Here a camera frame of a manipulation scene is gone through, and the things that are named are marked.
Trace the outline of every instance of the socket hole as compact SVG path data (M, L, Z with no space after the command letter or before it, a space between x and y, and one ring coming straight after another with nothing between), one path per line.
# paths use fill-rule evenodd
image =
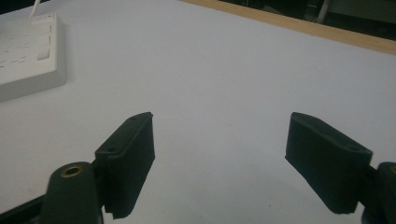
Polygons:
M81 174L83 171L82 166L71 166L62 171L61 176L64 178L72 177Z

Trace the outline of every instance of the power outlet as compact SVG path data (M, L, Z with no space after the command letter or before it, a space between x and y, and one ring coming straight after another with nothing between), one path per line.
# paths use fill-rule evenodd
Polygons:
M0 102L66 83L64 28L56 14L11 21L0 31Z

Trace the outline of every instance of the black mount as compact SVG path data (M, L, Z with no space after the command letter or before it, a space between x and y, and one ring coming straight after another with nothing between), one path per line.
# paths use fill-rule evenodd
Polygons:
M155 159L152 114L125 120L95 158L56 170L45 195L0 215L0 223L98 224L102 206L114 218L129 216Z
M396 223L396 163L370 166L373 152L320 119L292 113L286 160L336 214L365 206L361 222Z

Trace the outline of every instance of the white tabletop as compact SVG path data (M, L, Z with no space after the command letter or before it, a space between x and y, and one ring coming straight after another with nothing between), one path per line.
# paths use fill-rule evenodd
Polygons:
M0 212L46 191L132 115L156 161L133 213L106 223L360 223L284 159L293 111L396 161L396 57L176 0L52 0L68 82L0 104ZM30 8L0 16L22 19Z

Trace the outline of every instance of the brass nut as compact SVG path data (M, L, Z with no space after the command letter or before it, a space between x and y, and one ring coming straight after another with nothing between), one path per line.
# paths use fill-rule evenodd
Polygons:
M84 169L80 165L70 166L62 171L61 177L63 177L63 178L73 177L73 176L81 174L83 170Z

